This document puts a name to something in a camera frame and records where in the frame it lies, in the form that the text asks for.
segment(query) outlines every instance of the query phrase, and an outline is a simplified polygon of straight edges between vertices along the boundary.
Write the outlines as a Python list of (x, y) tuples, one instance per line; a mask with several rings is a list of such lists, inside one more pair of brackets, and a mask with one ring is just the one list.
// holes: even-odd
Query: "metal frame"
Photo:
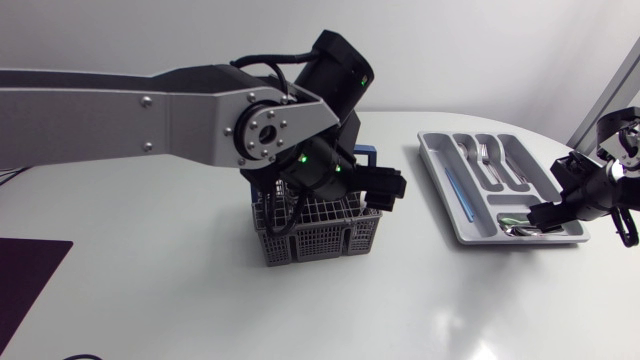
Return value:
[(602, 116), (623, 109), (640, 91), (640, 38), (624, 59), (600, 98), (582, 121), (567, 146), (590, 154), (596, 147), (596, 123)]

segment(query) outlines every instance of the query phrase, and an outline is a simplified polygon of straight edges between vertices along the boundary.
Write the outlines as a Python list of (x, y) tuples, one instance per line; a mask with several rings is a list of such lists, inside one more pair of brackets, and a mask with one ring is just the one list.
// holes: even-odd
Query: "purple mat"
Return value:
[(0, 238), (0, 355), (72, 245)]

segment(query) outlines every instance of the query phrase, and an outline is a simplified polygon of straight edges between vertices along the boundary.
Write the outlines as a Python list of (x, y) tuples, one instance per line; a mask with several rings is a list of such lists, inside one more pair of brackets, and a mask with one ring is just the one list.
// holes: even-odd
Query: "white wall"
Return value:
[(150, 75), (305, 52), (328, 28), (374, 68), (362, 110), (461, 112), (565, 142), (640, 35), (638, 0), (224, 3), (0, 1), (0, 67)]
[(636, 95), (636, 97), (633, 98), (633, 100), (631, 100), (631, 102), (629, 103), (629, 106), (640, 107), (640, 92)]

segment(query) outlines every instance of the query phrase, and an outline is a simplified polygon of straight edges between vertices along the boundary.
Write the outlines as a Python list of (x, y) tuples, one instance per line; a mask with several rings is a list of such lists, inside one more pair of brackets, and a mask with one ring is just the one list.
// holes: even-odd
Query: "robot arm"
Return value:
[[(277, 64), (307, 65), (287, 83)], [(278, 78), (240, 70), (254, 63)], [(356, 164), (353, 108), (373, 80), (367, 61), (324, 31), (302, 55), (256, 55), (232, 65), (154, 77), (0, 71), (0, 168), (172, 154), (241, 170), (258, 190), (276, 180), (324, 200), (366, 191), (393, 209), (406, 182)]]
[(562, 202), (534, 205), (528, 218), (545, 231), (575, 219), (611, 215), (625, 246), (635, 246), (638, 232), (629, 210), (640, 211), (640, 108), (608, 114), (597, 126), (597, 154), (606, 165), (576, 151), (556, 160), (551, 172), (563, 188)]
[(258, 169), (339, 124), (317, 95), (291, 84), (297, 101), (283, 101), (229, 65), (152, 78), (0, 71), (0, 84), (0, 168), (172, 154)]

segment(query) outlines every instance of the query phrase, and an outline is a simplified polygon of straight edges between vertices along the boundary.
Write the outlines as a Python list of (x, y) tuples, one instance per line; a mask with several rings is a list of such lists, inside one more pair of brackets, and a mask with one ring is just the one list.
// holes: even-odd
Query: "gray plastic basket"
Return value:
[[(373, 237), (382, 214), (361, 207), (360, 193), (337, 201), (306, 200), (298, 223), (287, 236), (269, 237), (264, 223), (261, 197), (252, 204), (254, 226), (268, 266), (359, 255), (371, 251)], [(282, 228), (296, 199), (289, 196), (282, 182), (276, 188), (274, 229)]]

